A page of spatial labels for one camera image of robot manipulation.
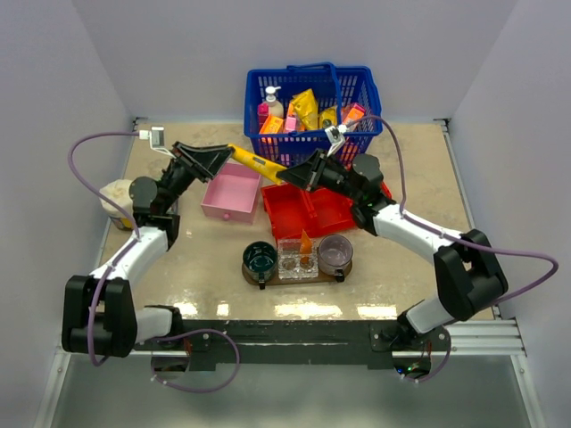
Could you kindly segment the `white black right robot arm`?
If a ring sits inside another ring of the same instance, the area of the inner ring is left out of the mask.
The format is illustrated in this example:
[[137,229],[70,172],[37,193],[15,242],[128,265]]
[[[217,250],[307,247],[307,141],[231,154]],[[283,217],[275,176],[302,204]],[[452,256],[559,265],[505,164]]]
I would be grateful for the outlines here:
[[277,173],[281,181],[307,192],[320,188],[352,201],[358,228],[413,251],[434,267],[437,294],[402,312],[385,337],[418,350],[434,329],[467,321],[508,290],[508,282],[487,236],[476,229],[462,234],[409,216],[382,188],[377,157],[359,154],[348,168],[322,150]]

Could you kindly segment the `dark green mug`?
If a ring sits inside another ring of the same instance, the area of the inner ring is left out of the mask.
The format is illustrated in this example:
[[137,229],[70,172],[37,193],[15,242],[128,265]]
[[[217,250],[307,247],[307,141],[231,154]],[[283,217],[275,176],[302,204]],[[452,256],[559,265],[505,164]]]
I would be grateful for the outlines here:
[[276,248],[264,241],[249,244],[243,252],[243,268],[246,278],[264,290],[277,271]]

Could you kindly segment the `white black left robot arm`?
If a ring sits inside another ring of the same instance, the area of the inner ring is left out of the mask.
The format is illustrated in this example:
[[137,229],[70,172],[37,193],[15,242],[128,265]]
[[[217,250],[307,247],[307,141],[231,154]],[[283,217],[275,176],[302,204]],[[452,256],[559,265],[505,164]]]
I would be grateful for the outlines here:
[[85,353],[100,366],[109,357],[125,358],[141,342],[154,339],[165,350],[183,343],[179,310],[165,305],[137,310],[132,288],[177,240],[180,216],[172,208],[178,198],[194,181],[215,178],[233,153],[228,145],[176,143],[160,178],[142,176],[131,183],[131,236],[102,266],[88,275],[72,276],[65,285],[65,350]]

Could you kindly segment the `translucent purple mug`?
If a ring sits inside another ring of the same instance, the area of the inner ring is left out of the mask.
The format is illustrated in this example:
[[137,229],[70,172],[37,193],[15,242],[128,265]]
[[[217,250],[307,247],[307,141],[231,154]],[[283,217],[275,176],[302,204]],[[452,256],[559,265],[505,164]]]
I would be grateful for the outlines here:
[[338,283],[346,277],[346,271],[352,263],[353,247],[342,235],[325,236],[317,249],[319,270],[332,276]]

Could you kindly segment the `clear acrylic toothbrush holder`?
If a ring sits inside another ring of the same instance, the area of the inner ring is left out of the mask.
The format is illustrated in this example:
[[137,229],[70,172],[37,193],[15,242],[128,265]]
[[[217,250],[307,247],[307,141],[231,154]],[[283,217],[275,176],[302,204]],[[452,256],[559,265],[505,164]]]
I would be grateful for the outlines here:
[[314,240],[312,243],[310,262],[308,265],[301,265],[300,238],[277,241],[277,267],[280,279],[313,278],[319,274],[317,247]]

